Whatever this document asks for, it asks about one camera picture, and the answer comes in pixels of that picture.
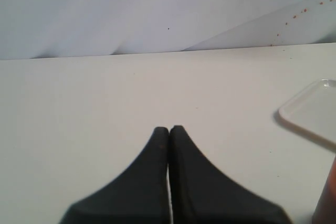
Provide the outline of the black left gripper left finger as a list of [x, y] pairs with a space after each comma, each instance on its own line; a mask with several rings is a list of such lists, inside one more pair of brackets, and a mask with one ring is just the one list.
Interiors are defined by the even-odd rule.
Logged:
[[169, 131], [156, 127], [132, 164], [112, 182], [72, 204], [61, 223], [168, 223]]

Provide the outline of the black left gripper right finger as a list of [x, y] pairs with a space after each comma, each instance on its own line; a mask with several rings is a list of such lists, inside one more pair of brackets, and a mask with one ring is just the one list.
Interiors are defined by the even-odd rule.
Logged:
[[169, 180], [174, 223], [291, 223], [280, 206], [215, 167], [182, 126], [170, 131]]

